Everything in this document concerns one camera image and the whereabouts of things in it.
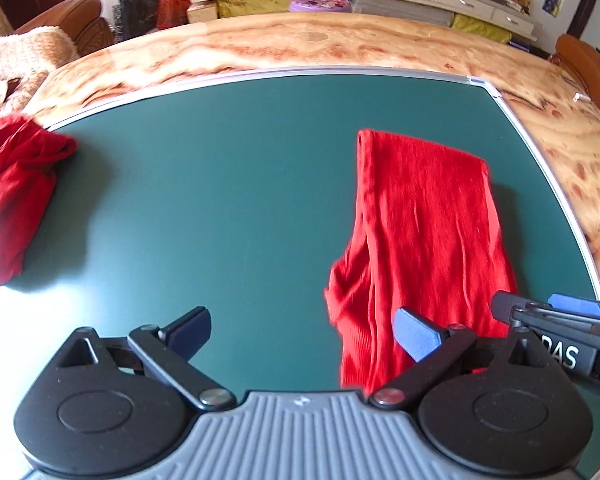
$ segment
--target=crumpled red cloth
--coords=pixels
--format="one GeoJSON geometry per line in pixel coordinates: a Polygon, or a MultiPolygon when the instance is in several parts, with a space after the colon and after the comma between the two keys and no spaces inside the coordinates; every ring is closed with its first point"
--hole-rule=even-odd
{"type": "Polygon", "coordinates": [[[71,137],[48,132],[29,116],[0,118],[0,285],[22,272],[56,186],[53,165],[76,147],[71,137]]]}
{"type": "Polygon", "coordinates": [[[360,131],[357,158],[353,236],[324,295],[342,336],[341,386],[368,395],[413,363],[394,340],[398,308],[505,336],[490,300],[516,282],[483,160],[372,130],[360,131]]]}

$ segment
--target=red plastic bag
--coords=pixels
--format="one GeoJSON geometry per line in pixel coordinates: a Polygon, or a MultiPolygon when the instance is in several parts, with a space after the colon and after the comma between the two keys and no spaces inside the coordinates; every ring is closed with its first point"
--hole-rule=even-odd
{"type": "Polygon", "coordinates": [[[187,23],[189,0],[160,0],[158,4],[158,23],[160,30],[177,27],[187,23]]]}

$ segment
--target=metal edge strip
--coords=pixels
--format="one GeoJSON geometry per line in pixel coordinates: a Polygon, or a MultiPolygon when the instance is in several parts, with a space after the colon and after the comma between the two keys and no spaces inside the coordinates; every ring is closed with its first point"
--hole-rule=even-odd
{"type": "Polygon", "coordinates": [[[571,208],[571,204],[567,199],[562,187],[558,183],[553,171],[549,167],[546,159],[542,155],[539,147],[536,145],[528,131],[522,125],[520,120],[513,113],[509,105],[506,104],[500,92],[497,88],[489,81],[474,77],[474,76],[457,76],[452,74],[440,73],[440,72],[428,72],[426,70],[412,70],[407,68],[389,68],[389,67],[375,67],[375,66],[340,66],[340,65],[325,65],[325,66],[291,66],[283,68],[268,68],[259,70],[246,70],[243,72],[231,72],[223,74],[214,74],[209,76],[199,76],[194,79],[184,80],[174,83],[163,84],[159,86],[153,86],[130,92],[123,96],[113,98],[112,100],[105,102],[101,105],[95,105],[94,107],[87,108],[77,112],[69,117],[51,124],[46,129],[49,131],[55,131],[63,126],[67,126],[80,119],[95,115],[104,110],[116,108],[118,106],[135,103],[144,99],[150,99],[152,97],[158,97],[162,95],[172,94],[176,92],[183,92],[195,88],[204,88],[208,86],[214,86],[225,83],[248,81],[254,79],[264,78],[275,78],[275,77],[289,77],[299,75],[385,75],[385,76],[398,76],[398,77],[411,77],[419,79],[433,79],[438,81],[449,81],[460,84],[467,84],[471,86],[479,86],[485,89],[489,95],[493,98],[498,107],[503,111],[509,122],[517,131],[518,135],[525,143],[529,152],[531,152],[536,164],[540,167],[544,178],[549,183],[556,200],[560,204],[560,208],[564,213],[573,236],[576,238],[578,248],[584,259],[587,272],[589,273],[589,279],[594,289],[596,299],[600,301],[600,276],[596,269],[593,256],[589,249],[589,245],[585,240],[584,233],[578,224],[575,213],[571,208]]]}
{"type": "Polygon", "coordinates": [[[223,74],[213,74],[199,76],[194,79],[166,83],[129,92],[127,94],[112,98],[105,103],[95,105],[85,110],[81,110],[60,121],[50,124],[45,128],[53,132],[59,128],[67,126],[75,121],[90,117],[105,110],[110,110],[119,106],[135,103],[144,99],[151,99],[168,94],[184,92],[195,88],[205,88],[226,83],[239,81],[250,81],[255,79],[268,79],[275,77],[290,77],[299,75],[387,75],[411,77],[418,79],[433,79],[438,81],[449,81],[460,84],[470,84],[465,76],[456,76],[440,72],[428,72],[426,70],[411,70],[407,68],[389,68],[375,66],[293,66],[284,68],[267,68],[259,70],[245,70],[242,72],[229,72],[223,74]]]}

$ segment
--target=gray gripper base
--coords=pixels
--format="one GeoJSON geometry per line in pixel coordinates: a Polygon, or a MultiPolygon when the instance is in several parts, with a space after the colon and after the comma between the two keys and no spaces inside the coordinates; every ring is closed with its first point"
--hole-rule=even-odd
{"type": "MultiPolygon", "coordinates": [[[[436,452],[411,418],[355,392],[252,392],[202,415],[167,458],[125,480],[486,480],[436,452]]],[[[578,480],[571,470],[545,480],[578,480]]],[[[58,480],[37,473],[27,480],[58,480]]]]}

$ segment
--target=folded red cloth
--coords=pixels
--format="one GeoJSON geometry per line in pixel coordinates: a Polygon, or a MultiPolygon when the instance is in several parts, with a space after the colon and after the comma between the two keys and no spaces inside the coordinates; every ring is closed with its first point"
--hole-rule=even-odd
{"type": "Polygon", "coordinates": [[[353,236],[324,291],[342,336],[341,386],[366,394],[413,361],[395,342],[408,306],[441,326],[504,336],[490,299],[516,283],[502,245],[487,164],[407,136],[362,130],[353,236]]]}
{"type": "Polygon", "coordinates": [[[0,118],[0,285],[22,272],[24,251],[38,230],[56,186],[53,165],[76,150],[33,118],[0,118]]]}

